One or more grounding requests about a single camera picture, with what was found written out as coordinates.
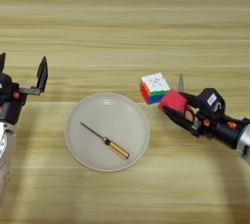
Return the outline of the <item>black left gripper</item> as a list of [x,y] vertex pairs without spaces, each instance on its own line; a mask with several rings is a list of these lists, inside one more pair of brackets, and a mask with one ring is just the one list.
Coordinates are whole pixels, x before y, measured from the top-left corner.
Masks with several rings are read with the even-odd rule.
[[[6,53],[0,54],[0,73],[3,72],[5,66]],[[43,58],[37,70],[37,85],[30,88],[20,88],[15,83],[12,90],[7,95],[0,94],[0,121],[8,122],[16,125],[21,115],[21,109],[26,103],[28,95],[39,96],[45,91],[48,79],[47,59]]]

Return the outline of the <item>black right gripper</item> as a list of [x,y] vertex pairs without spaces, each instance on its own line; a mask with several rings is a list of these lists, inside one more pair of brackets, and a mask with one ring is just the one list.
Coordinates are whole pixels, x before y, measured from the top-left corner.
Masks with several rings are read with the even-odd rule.
[[[187,99],[187,104],[193,108],[199,107],[199,99],[195,95],[182,92],[181,95]],[[197,112],[195,120],[191,122],[181,113],[164,108],[164,113],[176,124],[192,134],[205,135],[212,139],[218,139],[231,149],[236,149],[240,135],[245,128],[245,119],[235,119],[224,113],[205,114]]]

